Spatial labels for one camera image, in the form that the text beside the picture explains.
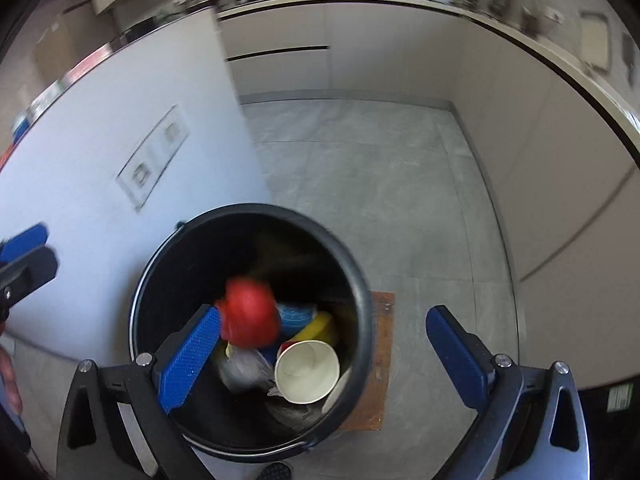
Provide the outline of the person left hand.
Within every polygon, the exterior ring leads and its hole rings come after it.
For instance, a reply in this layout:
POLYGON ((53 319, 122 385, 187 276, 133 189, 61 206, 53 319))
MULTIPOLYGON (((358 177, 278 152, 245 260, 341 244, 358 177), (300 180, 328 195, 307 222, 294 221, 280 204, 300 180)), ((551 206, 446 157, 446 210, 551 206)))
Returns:
POLYGON ((6 396, 9 406, 15 414, 21 415, 23 411, 23 400, 17 388, 16 374, 11 361, 11 357, 5 348, 0 348, 0 372, 6 385, 6 396))

